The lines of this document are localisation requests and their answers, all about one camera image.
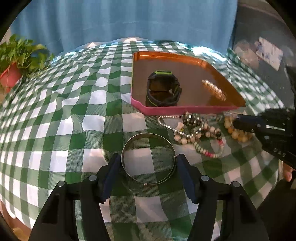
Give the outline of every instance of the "blue curtain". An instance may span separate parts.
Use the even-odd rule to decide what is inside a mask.
[[[173,40],[225,53],[237,0],[32,0],[12,33],[54,54],[124,37]]]

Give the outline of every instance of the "tray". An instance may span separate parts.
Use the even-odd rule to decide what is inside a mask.
[[[179,80],[182,94],[177,106],[147,107],[147,78],[155,70],[170,70]],[[217,99],[202,84],[209,80],[222,90],[226,101]],[[133,54],[131,104],[145,115],[218,113],[245,107],[236,89],[208,62],[185,55],[139,51]]]

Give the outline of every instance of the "red flower pot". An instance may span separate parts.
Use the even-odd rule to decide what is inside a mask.
[[[0,83],[5,88],[5,92],[8,93],[15,83],[21,78],[22,74],[17,68],[17,64],[11,64],[1,75]]]

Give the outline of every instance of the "metal bolt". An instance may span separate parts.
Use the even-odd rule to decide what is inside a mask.
[[[65,181],[59,181],[59,182],[57,183],[57,185],[58,185],[59,187],[62,187],[63,185],[65,185]]]
[[[236,188],[238,188],[240,186],[240,183],[237,181],[232,182],[232,185]]]
[[[90,180],[90,181],[95,181],[95,180],[96,180],[96,175],[91,175],[91,176],[89,176],[89,180]]]
[[[202,175],[201,179],[205,182],[207,182],[210,178],[206,175]]]

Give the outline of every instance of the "silver ring-shaped bracelet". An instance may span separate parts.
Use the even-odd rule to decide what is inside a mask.
[[[149,138],[149,137],[152,137],[152,138],[158,138],[160,140],[163,140],[164,142],[167,142],[167,144],[169,145],[169,147],[172,149],[173,151],[173,155],[174,155],[174,163],[173,163],[173,167],[172,169],[170,170],[170,172],[168,173],[168,175],[163,178],[162,180],[158,181],[158,182],[154,182],[154,183],[143,183],[143,182],[140,182],[138,180],[136,180],[135,178],[133,178],[125,169],[125,165],[124,165],[124,153],[125,151],[128,149],[128,147],[130,146],[130,144],[137,140],[137,139],[140,139],[140,138]],[[175,169],[176,169],[176,164],[177,164],[177,156],[176,156],[176,153],[175,153],[175,150],[174,150],[174,147],[173,145],[164,137],[160,136],[160,135],[157,135],[157,134],[153,134],[153,133],[140,133],[140,134],[137,134],[135,136],[133,136],[132,138],[130,138],[127,143],[124,145],[123,147],[123,150],[122,150],[122,153],[121,153],[121,164],[122,164],[122,167],[123,169],[125,170],[125,172],[127,173],[127,175],[129,175],[133,180],[135,180],[136,182],[139,182],[139,183],[142,183],[144,186],[153,186],[153,185],[158,185],[158,184],[161,184],[163,182],[165,182],[166,180],[168,180],[174,173]]]

